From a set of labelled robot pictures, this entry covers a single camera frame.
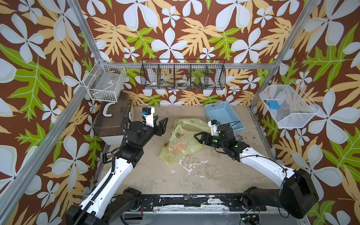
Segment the green avocado-print plastic bag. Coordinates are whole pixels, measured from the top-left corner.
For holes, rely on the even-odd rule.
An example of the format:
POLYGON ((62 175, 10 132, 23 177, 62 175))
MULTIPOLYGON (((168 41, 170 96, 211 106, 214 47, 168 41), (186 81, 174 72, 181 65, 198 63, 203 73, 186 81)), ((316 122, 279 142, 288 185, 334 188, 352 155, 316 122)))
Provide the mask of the green avocado-print plastic bag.
POLYGON ((200 132, 210 132, 208 123, 200 119, 177 119, 171 129, 170 138, 164 143, 162 151, 160 153, 160 159, 169 165, 175 164, 186 155, 193 154, 203 148, 203 144, 200 144, 194 135, 200 132), (179 152, 173 154, 169 151, 174 143, 182 143, 188 145, 186 152, 179 152))

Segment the wrinkled orange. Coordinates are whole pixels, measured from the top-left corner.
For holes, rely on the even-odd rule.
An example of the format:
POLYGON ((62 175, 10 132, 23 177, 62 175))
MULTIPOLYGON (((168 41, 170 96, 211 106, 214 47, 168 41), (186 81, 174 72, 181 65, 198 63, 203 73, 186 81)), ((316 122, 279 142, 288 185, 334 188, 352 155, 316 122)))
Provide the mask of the wrinkled orange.
POLYGON ((182 152, 179 149, 179 145, 182 143, 174 143, 171 147, 169 147, 169 151, 172 152, 173 154, 178 154, 179 152, 182 152))
POLYGON ((186 151, 188 150, 188 145, 180 144, 180 145, 179 145, 179 149, 180 149, 182 152, 186 152, 186 151))

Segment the wrinkled orange back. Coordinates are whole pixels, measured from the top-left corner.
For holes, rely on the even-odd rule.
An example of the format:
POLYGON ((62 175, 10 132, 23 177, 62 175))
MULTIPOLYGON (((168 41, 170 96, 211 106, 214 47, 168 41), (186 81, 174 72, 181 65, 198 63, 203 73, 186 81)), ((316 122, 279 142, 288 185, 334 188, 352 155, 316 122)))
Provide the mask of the wrinkled orange back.
POLYGON ((171 147, 169 147, 169 151, 172 152, 173 154, 178 154, 179 152, 182 152, 179 149, 179 145, 182 143, 174 143, 171 147))

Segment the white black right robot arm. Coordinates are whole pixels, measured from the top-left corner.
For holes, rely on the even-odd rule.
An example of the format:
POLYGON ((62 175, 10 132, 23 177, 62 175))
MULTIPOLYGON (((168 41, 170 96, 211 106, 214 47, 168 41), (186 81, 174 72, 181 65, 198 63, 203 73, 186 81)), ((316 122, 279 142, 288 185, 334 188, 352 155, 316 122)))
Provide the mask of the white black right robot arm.
POLYGON ((210 122, 211 132, 200 132, 194 138, 232 160, 252 167, 273 181, 278 189, 250 187, 242 194, 241 205, 246 210, 258 206, 272 206, 284 209, 294 218, 304 218, 319 201, 319 195, 304 169, 291 169, 263 156, 242 141, 237 141, 230 124, 210 122))

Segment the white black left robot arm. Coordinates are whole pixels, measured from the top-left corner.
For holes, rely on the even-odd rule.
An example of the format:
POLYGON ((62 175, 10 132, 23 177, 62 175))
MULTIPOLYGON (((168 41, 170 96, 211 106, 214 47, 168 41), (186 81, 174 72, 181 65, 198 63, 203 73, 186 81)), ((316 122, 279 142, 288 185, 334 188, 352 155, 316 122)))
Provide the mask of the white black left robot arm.
POLYGON ((141 192, 128 188, 112 201, 115 192, 143 156, 144 146, 154 137, 166 132, 168 118, 153 119, 153 126, 144 121, 129 124, 124 140, 112 157, 112 165, 106 176, 79 205, 66 212, 68 225, 110 225, 124 212, 139 209, 141 192))

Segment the light blue perforated plastic basket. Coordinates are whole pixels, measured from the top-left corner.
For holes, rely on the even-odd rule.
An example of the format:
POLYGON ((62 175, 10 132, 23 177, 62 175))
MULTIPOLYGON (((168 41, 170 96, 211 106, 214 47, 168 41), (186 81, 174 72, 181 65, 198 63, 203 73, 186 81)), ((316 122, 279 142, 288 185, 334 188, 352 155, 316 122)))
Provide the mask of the light blue perforated plastic basket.
POLYGON ((221 124, 230 123, 235 135, 239 134, 246 128, 237 113, 226 101, 218 101, 216 103, 207 104, 204 108, 205 116, 208 121, 217 120, 221 124))

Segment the brown lidded storage box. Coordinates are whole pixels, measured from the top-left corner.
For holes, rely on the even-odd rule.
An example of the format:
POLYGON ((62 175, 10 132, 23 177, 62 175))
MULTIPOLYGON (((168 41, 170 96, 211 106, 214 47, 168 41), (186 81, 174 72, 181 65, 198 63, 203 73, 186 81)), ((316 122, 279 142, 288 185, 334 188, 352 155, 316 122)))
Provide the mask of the brown lidded storage box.
POLYGON ((122 92, 117 102, 105 102, 97 114, 94 131, 107 145, 120 145, 125 135, 125 120, 134 120, 132 100, 122 92))

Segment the black tray with orange parts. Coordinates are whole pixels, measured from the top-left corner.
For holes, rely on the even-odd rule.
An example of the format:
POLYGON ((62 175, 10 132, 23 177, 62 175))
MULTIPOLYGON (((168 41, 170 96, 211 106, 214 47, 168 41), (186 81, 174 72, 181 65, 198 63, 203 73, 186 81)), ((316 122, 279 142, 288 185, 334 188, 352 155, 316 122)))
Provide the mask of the black tray with orange parts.
POLYGON ((111 163, 112 160, 113 160, 114 155, 116 155, 117 152, 118 152, 118 149, 115 149, 115 150, 113 150, 111 152, 103 154, 103 156, 102 156, 103 164, 111 163))

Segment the blue small object in basket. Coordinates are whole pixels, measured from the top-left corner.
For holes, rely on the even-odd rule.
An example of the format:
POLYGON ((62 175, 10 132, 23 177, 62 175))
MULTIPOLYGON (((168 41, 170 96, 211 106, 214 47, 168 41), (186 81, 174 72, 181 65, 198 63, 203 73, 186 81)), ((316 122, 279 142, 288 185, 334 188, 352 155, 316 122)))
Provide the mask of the blue small object in basket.
POLYGON ((272 109, 272 110, 280 109, 278 102, 275 100, 264 100, 264 103, 269 107, 269 109, 272 109))

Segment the small black electronics board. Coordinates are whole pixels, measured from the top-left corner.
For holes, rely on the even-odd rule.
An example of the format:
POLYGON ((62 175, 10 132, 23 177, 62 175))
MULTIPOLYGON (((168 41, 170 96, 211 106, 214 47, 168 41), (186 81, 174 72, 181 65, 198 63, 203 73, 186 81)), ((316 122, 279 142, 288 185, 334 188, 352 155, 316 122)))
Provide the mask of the small black electronics board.
POLYGON ((260 217, 258 214, 244 214, 241 215, 241 220, 245 225, 259 225, 260 224, 260 217))

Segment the white mesh basket right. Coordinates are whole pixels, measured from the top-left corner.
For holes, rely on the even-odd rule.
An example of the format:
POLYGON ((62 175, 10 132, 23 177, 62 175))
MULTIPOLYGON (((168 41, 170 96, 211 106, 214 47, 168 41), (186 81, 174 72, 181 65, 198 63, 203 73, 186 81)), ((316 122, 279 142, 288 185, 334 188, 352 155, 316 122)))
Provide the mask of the white mesh basket right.
POLYGON ((295 82, 272 84, 260 93, 260 99, 275 100, 280 109, 272 110, 264 103, 280 129, 304 128, 320 111, 318 106, 295 82))

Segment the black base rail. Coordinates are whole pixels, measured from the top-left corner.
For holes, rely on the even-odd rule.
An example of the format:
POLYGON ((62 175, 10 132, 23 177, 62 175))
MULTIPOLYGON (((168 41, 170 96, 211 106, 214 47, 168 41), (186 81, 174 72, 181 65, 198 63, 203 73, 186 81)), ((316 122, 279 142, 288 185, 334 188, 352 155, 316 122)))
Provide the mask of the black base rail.
POLYGON ((226 212, 245 212, 246 210, 266 211, 265 205, 255 205, 242 193, 223 194, 143 194, 130 207, 134 212, 154 212, 157 208, 181 210, 209 210, 215 208, 226 212))

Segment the aluminium frame post left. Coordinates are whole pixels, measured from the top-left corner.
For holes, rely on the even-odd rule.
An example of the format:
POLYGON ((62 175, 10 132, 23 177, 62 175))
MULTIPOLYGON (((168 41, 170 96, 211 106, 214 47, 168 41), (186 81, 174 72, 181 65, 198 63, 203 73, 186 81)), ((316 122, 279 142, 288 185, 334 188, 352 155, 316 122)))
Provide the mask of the aluminium frame post left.
POLYGON ((102 57, 100 55, 100 51, 96 45, 96 41, 92 35, 91 29, 84 18, 84 14, 82 13, 80 4, 76 0, 67 0, 70 9, 73 10, 75 18, 78 21, 80 30, 84 36, 85 41, 88 44, 89 51, 93 54, 95 62, 103 62, 102 57))

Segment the aluminium frame post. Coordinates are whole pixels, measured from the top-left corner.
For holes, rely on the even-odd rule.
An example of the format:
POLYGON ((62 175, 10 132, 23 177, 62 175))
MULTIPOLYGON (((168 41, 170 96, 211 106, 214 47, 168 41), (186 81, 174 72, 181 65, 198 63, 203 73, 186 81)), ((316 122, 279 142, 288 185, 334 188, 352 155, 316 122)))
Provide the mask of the aluminium frame post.
POLYGON ((92 35, 91 29, 84 18, 84 14, 82 13, 80 4, 76 0, 67 0, 70 9, 73 10, 75 18, 78 21, 80 30, 84 36, 85 41, 88 44, 89 51, 93 54, 95 62, 103 62, 102 57, 100 55, 100 51, 96 45, 96 41, 92 35))
POLYGON ((292 27, 287 39, 285 40, 278 57, 275 59, 274 63, 272 64, 272 68, 269 68, 269 72, 266 75, 264 81, 260 85, 257 93, 255 94, 251 104, 250 109, 253 109, 256 107, 257 103, 260 100, 260 93, 263 92, 267 86, 269 85, 269 82, 271 79, 277 74, 277 71, 280 68, 281 62, 284 60, 287 52, 292 47, 294 41, 296 40, 297 36, 300 34, 300 31, 304 27, 305 23, 308 21, 309 17, 311 16, 314 8, 319 4, 320 1, 311 0, 308 1, 305 5, 304 9, 300 13, 298 19, 296 20, 294 26, 292 27))

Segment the aluminium frame post right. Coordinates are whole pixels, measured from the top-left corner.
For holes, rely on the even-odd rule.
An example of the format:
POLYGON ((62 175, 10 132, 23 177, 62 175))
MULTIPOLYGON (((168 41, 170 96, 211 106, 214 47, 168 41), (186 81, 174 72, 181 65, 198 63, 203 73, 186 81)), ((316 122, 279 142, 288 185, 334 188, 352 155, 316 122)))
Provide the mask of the aluminium frame post right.
POLYGON ((311 0, 308 1, 305 5, 304 9, 300 13, 298 19, 296 20, 294 26, 292 27, 287 39, 285 40, 278 57, 275 59, 274 63, 272 64, 272 68, 269 68, 269 72, 266 75, 264 81, 260 85, 257 93, 255 94, 251 104, 250 109, 253 109, 256 107, 257 103, 260 100, 260 93, 263 92, 267 86, 269 85, 269 82, 271 79, 277 74, 277 71, 280 68, 281 62, 284 60, 287 52, 292 47, 294 41, 296 40, 297 36, 300 34, 300 31, 304 27, 305 23, 308 21, 309 17, 311 16, 314 8, 319 4, 320 1, 311 0))

